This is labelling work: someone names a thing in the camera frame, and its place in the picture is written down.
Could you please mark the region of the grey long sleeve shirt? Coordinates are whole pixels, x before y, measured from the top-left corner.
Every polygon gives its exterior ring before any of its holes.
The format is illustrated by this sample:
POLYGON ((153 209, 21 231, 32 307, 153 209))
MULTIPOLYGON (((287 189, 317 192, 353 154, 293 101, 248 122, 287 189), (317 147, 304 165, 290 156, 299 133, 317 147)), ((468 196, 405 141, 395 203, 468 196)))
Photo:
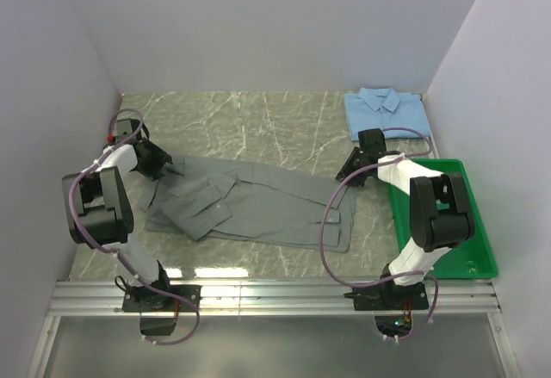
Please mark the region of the grey long sleeve shirt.
POLYGON ((180 156, 142 189, 139 208, 152 232, 258 242, 300 249, 350 248, 356 196, 331 196, 329 177, 221 158, 180 156))

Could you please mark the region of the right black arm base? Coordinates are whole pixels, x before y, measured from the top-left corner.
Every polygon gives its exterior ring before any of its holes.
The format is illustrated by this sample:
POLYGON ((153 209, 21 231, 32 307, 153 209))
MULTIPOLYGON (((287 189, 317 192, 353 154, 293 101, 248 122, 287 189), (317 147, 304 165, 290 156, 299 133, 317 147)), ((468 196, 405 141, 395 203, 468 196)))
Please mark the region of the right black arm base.
POLYGON ((397 311, 397 315, 375 315, 375 326, 384 339, 392 338, 399 342, 411 338, 428 323, 436 308, 437 295, 429 305, 428 293, 422 282, 410 286, 398 286, 394 282, 385 282, 369 288, 353 288, 344 294, 352 300, 357 312, 397 311), (413 328, 412 313, 428 309, 427 317, 413 328))

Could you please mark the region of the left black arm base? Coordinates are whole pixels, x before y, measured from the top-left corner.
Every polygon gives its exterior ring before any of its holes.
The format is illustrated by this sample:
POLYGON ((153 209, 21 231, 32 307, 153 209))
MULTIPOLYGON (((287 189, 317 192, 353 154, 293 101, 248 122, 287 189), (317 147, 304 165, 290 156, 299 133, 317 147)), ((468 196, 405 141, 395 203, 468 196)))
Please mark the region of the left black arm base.
POLYGON ((176 328, 179 314, 194 311, 176 298, 155 294, 144 287, 119 288, 124 291, 122 312, 139 313, 139 330, 148 338, 168 337, 176 328))

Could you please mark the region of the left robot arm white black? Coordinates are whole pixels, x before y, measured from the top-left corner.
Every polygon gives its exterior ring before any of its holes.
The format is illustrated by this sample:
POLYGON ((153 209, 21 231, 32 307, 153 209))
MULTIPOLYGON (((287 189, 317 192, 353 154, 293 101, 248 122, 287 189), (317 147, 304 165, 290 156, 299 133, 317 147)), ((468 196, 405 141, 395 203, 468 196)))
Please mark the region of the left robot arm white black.
POLYGON ((100 158, 61 180, 73 241, 116 259, 124 272, 115 279, 117 286, 154 311, 168 308, 174 291, 162 264, 133 238, 133 210, 123 179, 137 172, 156 182, 171 162, 171 156, 150 141, 142 120, 113 120, 100 158))

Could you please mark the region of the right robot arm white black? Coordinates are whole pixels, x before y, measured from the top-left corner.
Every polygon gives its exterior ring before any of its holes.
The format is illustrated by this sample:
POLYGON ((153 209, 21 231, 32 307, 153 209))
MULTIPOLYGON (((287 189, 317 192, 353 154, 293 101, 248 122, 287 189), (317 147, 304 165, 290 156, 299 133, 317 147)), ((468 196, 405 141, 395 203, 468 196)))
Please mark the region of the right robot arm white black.
POLYGON ((467 184, 459 172, 444 173, 416 163, 411 154, 389 151, 379 128, 358 133, 354 148, 338 172, 331 206, 347 186, 361 187, 374 177, 409 197, 410 239, 378 281, 351 284, 361 291, 378 288, 382 304, 396 309, 407 302, 409 287, 421 281, 434 264, 475 234, 467 184))

